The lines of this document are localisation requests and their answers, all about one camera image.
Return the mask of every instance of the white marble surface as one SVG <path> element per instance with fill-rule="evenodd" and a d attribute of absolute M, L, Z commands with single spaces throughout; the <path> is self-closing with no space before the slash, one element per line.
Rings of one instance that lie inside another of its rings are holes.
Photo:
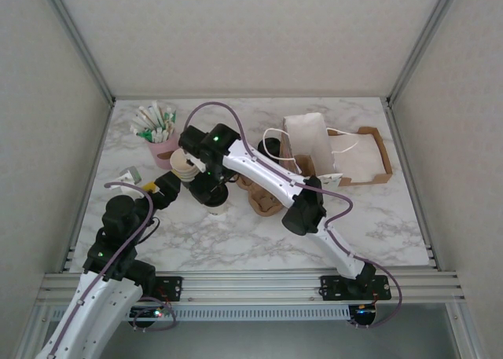
<path fill-rule="evenodd" d="M 206 100 L 166 100 L 176 106 L 177 128 L 181 129 L 192 109 Z M 384 185 L 350 186 L 339 192 L 354 201 L 353 211 L 334 222 L 349 244 L 365 257 L 387 266 L 417 266 L 428 263 L 413 206 L 406 188 L 395 146 L 379 98 L 274 98 L 221 99 L 236 109 L 247 139 L 256 145 L 267 127 L 280 127 L 285 115 L 320 112 L 327 126 L 357 130 L 374 126 L 380 131 L 394 175 Z M 97 176 L 87 206 L 71 267 L 79 272 L 86 253 L 101 227 L 105 204 L 112 194 L 103 184 L 119 172 L 136 166 L 143 182 L 163 174 L 157 168 L 145 143 L 129 132 L 134 108 L 149 101 L 117 101 L 101 155 Z M 223 108 L 205 108 L 192 124 L 210 130 L 223 122 L 236 127 Z M 229 184 L 228 209 L 223 215 L 209 215 L 182 188 L 178 199 L 159 211 L 158 231 L 138 245 L 138 259 L 152 263 L 157 270 L 301 269 L 332 267 L 329 258 L 309 240 L 290 233 L 281 224 L 280 213 L 263 218 L 248 204 L 247 193 Z M 325 197 L 329 216 L 345 208 L 343 202 Z"/>

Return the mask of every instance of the purple cable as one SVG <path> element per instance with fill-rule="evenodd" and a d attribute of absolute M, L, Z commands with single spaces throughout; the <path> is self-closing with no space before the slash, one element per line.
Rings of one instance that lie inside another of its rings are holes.
<path fill-rule="evenodd" d="M 230 112 L 230 114 L 233 115 L 234 119 L 236 120 L 236 124 L 237 124 L 237 127 L 238 127 L 240 135 L 241 135 L 241 140 L 243 141 L 243 146 L 246 149 L 246 151 L 249 154 L 251 154 L 252 153 L 252 149 L 250 148 L 250 146 L 246 142 L 246 137 L 244 135 L 243 124 L 241 123 L 241 121 L 240 121 L 239 117 L 237 116 L 236 112 L 229 105 L 223 104 L 222 102 L 217 102 L 217 101 L 205 102 L 205 103 L 199 105 L 194 110 L 192 110 L 191 113 L 189 114 L 189 117 L 185 121 L 185 125 L 184 125 L 183 130 L 185 130 L 189 126 L 190 120 L 192 119 L 192 117 L 194 117 L 194 115 L 199 110 L 201 110 L 202 108 L 204 108 L 206 106 L 210 106 L 210 105 L 216 105 L 216 106 L 220 106 L 222 108 L 225 108 L 225 109 L 227 109 Z M 272 166 L 270 166 L 268 163 L 262 161 L 261 159 L 257 159 L 257 163 L 261 164 L 266 169 L 268 169 L 271 172 L 275 173 L 277 176 L 283 178 L 285 181 L 287 181 L 287 182 L 291 182 L 292 181 L 292 179 L 290 177 L 288 177 L 286 174 L 282 174 L 280 171 L 274 169 Z M 342 218 L 344 215 L 349 214 L 349 212 L 351 210 L 353 210 L 353 206 L 354 206 L 353 205 L 353 201 L 351 199 L 349 199 L 347 196 L 343 196 L 342 194 L 339 194 L 338 192 L 330 192 L 329 190 L 315 188 L 313 186 L 304 185 L 304 184 L 301 184 L 299 182 L 295 182 L 294 185 L 298 186 L 298 187 L 300 187 L 302 189 L 307 189 L 307 190 L 311 190 L 311 191 L 314 191 L 314 192 L 319 192 L 321 194 L 326 194 L 328 196 L 334 196 L 334 197 L 339 198 L 340 200 L 344 200 L 344 201 L 346 201 L 348 203 L 349 206 L 347 207 L 346 210 L 344 210 L 341 213 L 338 213 L 335 216 L 332 216 L 330 219 L 327 219 L 327 221 L 325 222 L 325 228 L 326 228 L 327 232 L 329 233 L 330 237 L 332 238 L 333 242 L 336 243 L 337 247 L 339 247 L 339 249 L 341 251 L 343 251 L 345 254 L 351 255 L 351 252 L 349 250 L 347 250 L 336 239 L 336 237 L 334 236 L 334 234 L 332 233 L 332 231 L 329 229 L 329 224 L 331 222 L 333 222 L 334 220 L 336 220 L 338 218 Z M 377 322 L 375 324 L 372 324 L 372 325 L 365 325 L 366 328 L 377 328 L 377 327 L 381 326 L 382 324 L 385 324 L 386 322 L 388 322 L 391 318 L 393 318 L 399 312 L 400 308 L 402 307 L 402 300 L 403 300 L 402 289 L 400 288 L 400 285 L 398 284 L 398 281 L 396 280 L 396 278 L 393 277 L 393 275 L 386 268 L 384 268 L 382 265 L 379 265 L 378 263 L 376 263 L 376 262 L 374 262 L 374 261 L 372 261 L 370 259 L 363 258 L 363 257 L 357 256 L 357 255 L 354 255 L 354 258 L 356 258 L 358 261 L 363 261 L 363 262 L 369 263 L 370 265 L 375 266 L 378 269 L 381 269 L 384 273 L 386 273 L 386 275 L 388 275 L 390 277 L 391 280 L 393 280 L 393 283 L 395 283 L 395 286 L 396 286 L 397 291 L 398 291 L 398 304 L 397 304 L 395 310 L 388 317 L 386 317 L 384 320 L 379 321 L 379 322 Z"/>
<path fill-rule="evenodd" d="M 128 187 L 130 189 L 136 190 L 137 192 L 140 192 L 141 194 L 143 194 L 145 196 L 145 198 L 147 199 L 147 201 L 149 202 L 149 212 L 148 212 L 145 220 L 138 227 L 138 229 L 136 231 L 134 231 L 134 233 L 130 236 L 129 239 L 127 239 L 126 241 L 124 241 L 124 244 L 122 244 L 122 246 L 119 249 L 117 249 L 116 253 L 110 258 L 110 260 L 107 262 L 107 264 L 105 265 L 105 267 L 103 268 L 103 270 L 100 271 L 100 273 L 94 278 L 94 280 L 90 283 L 90 285 L 82 293 L 82 296 L 78 300 L 78 302 L 82 302 L 82 303 L 79 304 L 77 302 L 77 304 L 75 304 L 75 306 L 73 307 L 73 310 L 70 312 L 70 315 L 68 316 L 68 319 L 64 323 L 64 326 L 61 329 L 60 334 L 56 338 L 56 341 L 54 342 L 54 346 L 53 346 L 52 350 L 49 352 L 49 356 L 48 357 L 50 357 L 51 355 L 54 355 L 56 353 L 56 351 L 57 351 L 57 349 L 58 349 L 58 347 L 59 347 L 59 345 L 61 343 L 61 340 L 64 338 L 64 335 L 66 334 L 68 328 L 70 327 L 70 323 L 73 321 L 73 318 L 77 314 L 77 311 L 79 310 L 80 306 L 84 304 L 87 295 L 91 292 L 91 290 L 93 289 L 93 287 L 103 277 L 103 275 L 105 275 L 105 273 L 110 268 L 110 266 L 112 265 L 112 263 L 117 259 L 117 257 L 119 257 L 119 255 L 123 252 L 123 250 L 126 249 L 127 245 L 129 245 L 130 242 L 133 241 L 134 238 L 138 234 L 140 234 L 141 231 L 147 226 L 147 224 L 150 221 L 150 218 L 152 217 L 152 214 L 154 212 L 154 203 L 152 201 L 152 198 L 142 188 L 138 188 L 137 186 L 127 184 L 126 182 L 118 182 L 118 181 L 107 182 L 105 184 L 105 188 L 109 188 L 110 186 L 113 186 L 113 185 L 126 186 L 126 187 Z"/>
<path fill-rule="evenodd" d="M 166 330 L 170 330 L 172 328 L 174 328 L 177 324 L 178 324 L 178 321 L 176 320 L 176 314 L 174 313 L 173 311 L 173 308 L 171 308 L 171 306 L 169 305 L 169 303 L 167 302 L 162 302 L 160 301 L 159 299 L 156 299 L 156 298 L 151 298 L 150 296 L 145 296 L 144 298 L 141 298 L 140 300 L 138 300 L 139 302 L 156 302 L 158 304 L 160 304 L 162 307 L 166 308 L 167 311 L 170 313 L 170 315 L 173 317 L 173 322 L 164 327 L 164 328 L 143 328 L 141 331 L 142 332 L 165 332 Z M 137 326 L 136 326 L 136 320 L 145 312 L 148 312 L 150 310 L 156 310 L 157 307 L 156 306 L 149 306 L 147 308 L 144 308 L 143 310 L 140 310 L 138 313 L 136 313 L 136 316 L 134 316 L 134 319 L 133 319 L 133 328 L 134 330 L 136 330 Z"/>

